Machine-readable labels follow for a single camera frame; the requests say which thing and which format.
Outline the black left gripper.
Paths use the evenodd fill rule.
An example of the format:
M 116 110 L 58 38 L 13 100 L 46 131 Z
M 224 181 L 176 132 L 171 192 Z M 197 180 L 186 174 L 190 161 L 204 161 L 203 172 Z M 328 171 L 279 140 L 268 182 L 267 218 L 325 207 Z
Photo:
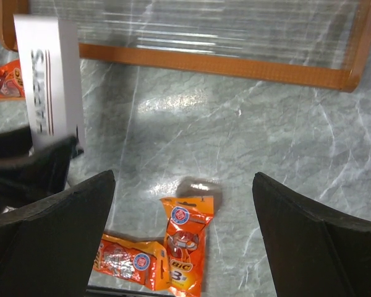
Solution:
M 64 190 L 77 138 L 65 137 L 31 155 L 29 126 L 0 133 L 0 213 Z

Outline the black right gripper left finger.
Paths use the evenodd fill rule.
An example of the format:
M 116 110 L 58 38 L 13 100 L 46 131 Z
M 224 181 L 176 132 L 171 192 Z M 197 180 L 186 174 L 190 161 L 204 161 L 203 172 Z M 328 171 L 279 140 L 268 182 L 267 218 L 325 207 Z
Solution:
M 115 186 L 107 170 L 0 214 L 0 296 L 83 296 Z

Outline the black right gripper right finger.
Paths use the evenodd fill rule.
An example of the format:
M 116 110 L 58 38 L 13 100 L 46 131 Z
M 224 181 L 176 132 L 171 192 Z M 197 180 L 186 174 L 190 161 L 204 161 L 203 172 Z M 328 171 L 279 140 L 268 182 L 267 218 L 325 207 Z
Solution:
M 261 172 L 252 192 L 278 296 L 371 296 L 371 221 Z

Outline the orange BIC razor pack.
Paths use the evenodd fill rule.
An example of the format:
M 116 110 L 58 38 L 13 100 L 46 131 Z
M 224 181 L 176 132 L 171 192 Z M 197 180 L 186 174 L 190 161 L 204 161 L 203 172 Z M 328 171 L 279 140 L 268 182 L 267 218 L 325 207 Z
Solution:
M 152 291 L 166 290 L 171 285 L 168 255 L 157 241 L 132 242 L 104 234 L 93 269 Z
M 175 296 L 200 296 L 206 229 L 214 217 L 214 198 L 165 197 L 160 201 L 167 216 L 164 247 L 171 276 L 169 291 Z
M 24 99 L 20 61 L 16 59 L 0 66 L 0 101 Z

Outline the white Harry's razor box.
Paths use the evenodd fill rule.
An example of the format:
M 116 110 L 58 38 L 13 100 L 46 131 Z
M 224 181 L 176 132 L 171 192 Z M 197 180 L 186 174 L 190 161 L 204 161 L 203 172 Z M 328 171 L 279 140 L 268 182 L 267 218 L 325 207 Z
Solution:
M 86 137 L 77 25 L 21 14 L 14 25 L 34 149 L 74 136 L 80 155 Z

